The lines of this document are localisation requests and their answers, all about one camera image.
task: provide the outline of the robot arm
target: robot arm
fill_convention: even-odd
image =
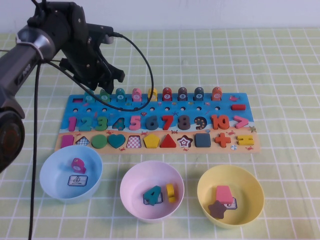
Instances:
[[[24,111],[15,95],[39,64],[61,50],[68,70],[91,90],[98,86],[112,93],[114,80],[125,73],[103,57],[100,45],[113,42],[109,26],[86,23],[83,8],[74,2],[42,1],[27,25],[17,33],[16,46],[0,58],[0,172],[18,156],[24,144]]]

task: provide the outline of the wooden puzzle board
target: wooden puzzle board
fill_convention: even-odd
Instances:
[[[65,108],[62,119],[60,131],[55,145],[55,150],[61,148],[62,138],[64,136],[73,136],[73,145],[85,145],[93,148],[92,139],[96,135],[104,135],[107,138],[110,135],[122,134],[125,137],[125,142],[117,147],[112,147],[109,143],[101,149],[95,149],[100,154],[173,154],[173,153],[257,153],[260,151],[260,142],[255,128],[254,119],[252,116],[250,103],[246,93],[223,93],[220,101],[211,100],[212,93],[205,93],[203,100],[196,101],[194,93],[187,94],[187,101],[178,101],[178,94],[172,94],[172,101],[162,101],[162,94],[157,94],[157,101],[151,101],[148,106],[136,112],[119,111],[106,107],[102,103],[95,101],[93,103],[86,102],[85,95],[70,95]],[[125,102],[117,102],[115,94],[110,96],[109,104],[121,107],[130,108],[142,106],[148,99],[147,94],[142,94],[142,101],[132,101],[132,95],[126,94]],[[245,110],[232,110],[232,105],[245,105]],[[229,119],[228,129],[213,129],[211,117],[215,115],[217,118],[227,116]],[[141,118],[141,127],[138,130],[130,130],[132,116]],[[146,127],[146,122],[151,116],[156,116],[158,128],[149,130]],[[173,122],[168,130],[163,130],[165,121],[163,116],[173,116]],[[181,130],[178,126],[179,118],[181,116],[188,116],[190,122],[190,129]],[[235,128],[238,123],[234,120],[235,116],[248,119],[249,123],[239,129]],[[69,131],[69,119],[76,117],[76,125],[74,131]],[[79,131],[79,128],[84,125],[82,119],[89,117],[91,120],[90,131]],[[95,127],[98,125],[98,118],[106,117],[107,128],[103,131],[96,131]],[[203,120],[204,125],[196,124],[198,119]],[[124,120],[123,125],[119,128],[119,123]],[[224,134],[230,138],[230,143],[226,147],[221,147],[219,143],[215,142],[215,138],[220,134]],[[147,148],[144,138],[153,134],[159,137],[160,141],[157,148]],[[169,134],[176,147],[163,148],[160,147],[165,136]],[[209,134],[210,147],[196,147],[195,135]],[[183,136],[187,136],[190,145],[184,144]],[[239,145],[238,136],[252,136],[254,145]],[[137,144],[139,148],[130,148],[131,144]]]

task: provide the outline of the printed star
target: printed star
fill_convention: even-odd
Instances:
[[[249,128],[250,128],[250,130],[251,130],[252,133],[253,133],[253,132],[257,132],[257,129],[256,129],[255,126],[250,126]]]
[[[177,141],[180,145],[180,148],[190,148],[193,139],[183,135],[181,138],[178,138]]]

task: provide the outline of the green grid tablecloth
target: green grid tablecloth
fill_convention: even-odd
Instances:
[[[261,142],[257,154],[103,155],[103,180],[91,200],[64,205],[35,189],[34,239],[320,239],[320,29],[228,29],[125,32],[145,53],[155,87],[189,92],[248,94]],[[15,45],[0,35],[0,48]],[[150,87],[139,54],[122,39],[102,53],[123,69],[126,92]],[[40,72],[37,173],[53,152],[68,96],[83,91],[54,68]],[[17,94],[26,138],[14,163],[0,174],[0,239],[27,239],[32,174],[35,71]],[[185,198],[174,215],[158,224],[137,221],[123,207],[119,187],[126,171],[147,160],[170,163],[184,179]],[[253,173],[265,207],[252,224],[219,229],[204,216],[197,183],[208,169],[233,164]]]

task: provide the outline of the bowl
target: bowl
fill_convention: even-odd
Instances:
[[[102,172],[102,159],[94,149],[72,145],[48,157],[39,179],[43,191],[50,197],[66,204],[77,204],[90,199],[97,191]]]
[[[169,202],[167,184],[173,185],[175,202]],[[154,186],[161,187],[163,201],[152,206],[144,201],[144,193]],[[126,172],[120,185],[122,204],[129,213],[145,223],[158,223],[168,218],[178,209],[184,194],[181,175],[162,161],[138,163]]]
[[[225,206],[224,218],[210,215],[208,206],[216,201],[216,187],[229,186],[233,204]],[[231,229],[255,220],[265,204],[264,191],[258,180],[245,169],[233,165],[218,165],[207,170],[197,186],[197,197],[205,216],[215,225]]]

